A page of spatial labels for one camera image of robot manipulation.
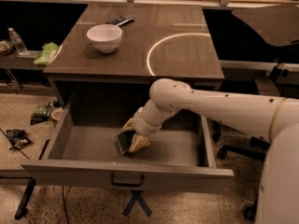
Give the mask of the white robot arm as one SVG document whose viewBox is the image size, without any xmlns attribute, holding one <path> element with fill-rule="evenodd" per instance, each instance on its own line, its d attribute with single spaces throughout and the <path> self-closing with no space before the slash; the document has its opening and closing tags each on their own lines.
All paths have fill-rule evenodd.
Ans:
<svg viewBox="0 0 299 224">
<path fill-rule="evenodd" d="M 299 224 L 299 100 L 200 91 L 173 79 L 156 80 L 149 100 L 124 125 L 134 131 L 132 151 L 185 109 L 270 144 L 259 187 L 255 224 Z"/>
</svg>

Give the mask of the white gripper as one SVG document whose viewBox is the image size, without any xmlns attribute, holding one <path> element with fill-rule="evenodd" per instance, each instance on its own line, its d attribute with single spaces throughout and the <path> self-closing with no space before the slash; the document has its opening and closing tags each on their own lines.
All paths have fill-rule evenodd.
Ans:
<svg viewBox="0 0 299 224">
<path fill-rule="evenodd" d="M 122 127 L 125 131 L 135 129 L 135 133 L 129 146 L 129 152 L 135 153 L 150 145 L 150 138 L 146 135 L 157 133 L 162 127 L 163 114 L 159 109 L 140 107 L 132 119 Z"/>
</svg>

